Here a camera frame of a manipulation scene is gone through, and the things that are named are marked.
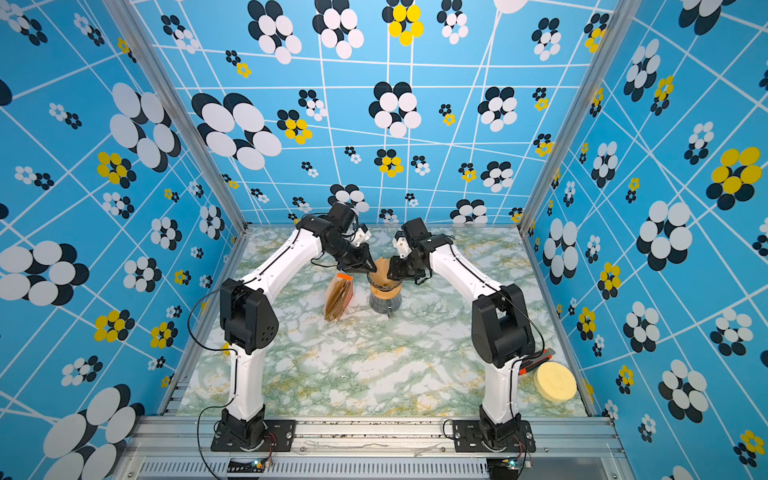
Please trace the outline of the brown paper coffee filter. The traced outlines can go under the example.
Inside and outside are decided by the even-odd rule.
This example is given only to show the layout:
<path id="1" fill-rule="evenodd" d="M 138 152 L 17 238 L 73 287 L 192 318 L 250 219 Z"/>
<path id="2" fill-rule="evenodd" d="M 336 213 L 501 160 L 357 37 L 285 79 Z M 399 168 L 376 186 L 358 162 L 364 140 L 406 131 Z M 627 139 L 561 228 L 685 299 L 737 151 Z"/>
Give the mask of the brown paper coffee filter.
<path id="1" fill-rule="evenodd" d="M 392 280 L 388 277 L 390 262 L 389 258 L 379 258 L 374 261 L 376 271 L 367 274 L 368 282 L 372 288 L 389 292 L 401 286 L 401 281 Z"/>

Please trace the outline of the clear glass carafe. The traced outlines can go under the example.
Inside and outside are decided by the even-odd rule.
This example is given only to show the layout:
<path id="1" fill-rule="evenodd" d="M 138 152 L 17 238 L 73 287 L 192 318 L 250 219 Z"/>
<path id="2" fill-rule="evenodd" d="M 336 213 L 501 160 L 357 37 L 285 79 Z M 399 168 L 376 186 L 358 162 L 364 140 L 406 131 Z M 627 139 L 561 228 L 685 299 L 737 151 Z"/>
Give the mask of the clear glass carafe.
<path id="1" fill-rule="evenodd" d="M 400 295 L 397 295 L 393 298 L 382 299 L 371 294 L 369 296 L 369 305 L 374 312 L 392 317 L 402 305 L 402 298 Z"/>

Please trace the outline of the round wooden dripper holder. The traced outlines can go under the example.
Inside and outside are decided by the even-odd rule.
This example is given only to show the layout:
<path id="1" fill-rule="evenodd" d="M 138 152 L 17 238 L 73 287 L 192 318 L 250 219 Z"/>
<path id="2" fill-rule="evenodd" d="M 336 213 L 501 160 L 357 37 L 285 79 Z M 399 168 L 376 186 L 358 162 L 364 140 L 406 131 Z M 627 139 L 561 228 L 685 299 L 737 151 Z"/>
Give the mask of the round wooden dripper holder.
<path id="1" fill-rule="evenodd" d="M 370 286 L 371 294 L 374 298 L 379 300 L 392 300 L 397 298 L 401 294 L 402 284 L 398 283 L 392 287 L 378 286 L 372 284 Z"/>

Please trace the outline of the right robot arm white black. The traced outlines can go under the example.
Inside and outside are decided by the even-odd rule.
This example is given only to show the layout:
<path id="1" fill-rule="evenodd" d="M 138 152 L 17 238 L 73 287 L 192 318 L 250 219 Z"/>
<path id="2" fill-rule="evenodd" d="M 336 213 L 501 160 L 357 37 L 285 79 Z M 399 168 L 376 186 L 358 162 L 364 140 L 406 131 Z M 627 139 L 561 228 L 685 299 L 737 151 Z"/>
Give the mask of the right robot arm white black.
<path id="1" fill-rule="evenodd" d="M 535 449 L 530 424 L 517 406 L 519 372 L 536 353 L 535 336 L 522 290 L 504 285 L 473 265 L 445 234 L 431 233 L 420 218 L 403 224 L 393 245 L 387 277 L 419 285 L 438 274 L 471 307 L 471 340 L 485 363 L 485 387 L 479 407 L 479 430 L 484 444 L 502 451 L 518 444 Z"/>

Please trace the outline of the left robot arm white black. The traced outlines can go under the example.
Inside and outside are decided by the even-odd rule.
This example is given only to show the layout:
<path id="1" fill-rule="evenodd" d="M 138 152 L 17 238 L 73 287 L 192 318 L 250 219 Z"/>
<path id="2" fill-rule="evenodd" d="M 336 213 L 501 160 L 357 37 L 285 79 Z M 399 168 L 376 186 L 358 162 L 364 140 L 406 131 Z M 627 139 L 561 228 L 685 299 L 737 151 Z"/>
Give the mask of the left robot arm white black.
<path id="1" fill-rule="evenodd" d="M 219 423 L 221 446 L 254 450 L 267 437 L 262 392 L 267 347 L 279 321 L 272 302 L 305 265 L 328 254 L 345 273 L 371 273 L 376 265 L 368 228 L 354 209 L 335 203 L 329 212 L 306 215 L 288 239 L 260 266 L 242 278 L 228 279 L 220 291 L 220 328 L 232 350 L 228 403 Z"/>

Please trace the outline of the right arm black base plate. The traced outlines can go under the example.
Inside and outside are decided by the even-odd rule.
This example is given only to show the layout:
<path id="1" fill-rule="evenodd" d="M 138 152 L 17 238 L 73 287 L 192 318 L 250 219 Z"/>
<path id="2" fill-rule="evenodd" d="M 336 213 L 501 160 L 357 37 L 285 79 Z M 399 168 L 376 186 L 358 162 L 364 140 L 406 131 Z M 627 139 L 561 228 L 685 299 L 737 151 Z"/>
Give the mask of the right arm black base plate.
<path id="1" fill-rule="evenodd" d="M 488 420 L 451 420 L 451 436 L 457 453 L 511 453 L 537 450 L 531 425 L 525 420 L 492 424 Z"/>

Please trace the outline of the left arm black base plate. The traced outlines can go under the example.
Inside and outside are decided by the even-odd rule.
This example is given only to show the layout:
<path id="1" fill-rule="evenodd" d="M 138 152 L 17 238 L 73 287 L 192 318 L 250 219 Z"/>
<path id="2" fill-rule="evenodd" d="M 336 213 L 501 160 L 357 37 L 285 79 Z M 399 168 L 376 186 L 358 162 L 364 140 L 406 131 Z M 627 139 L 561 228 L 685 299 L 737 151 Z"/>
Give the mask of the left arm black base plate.
<path id="1" fill-rule="evenodd" d="M 297 422 L 295 420 L 260 420 L 242 422 L 228 418 L 214 430 L 214 452 L 289 452 Z"/>

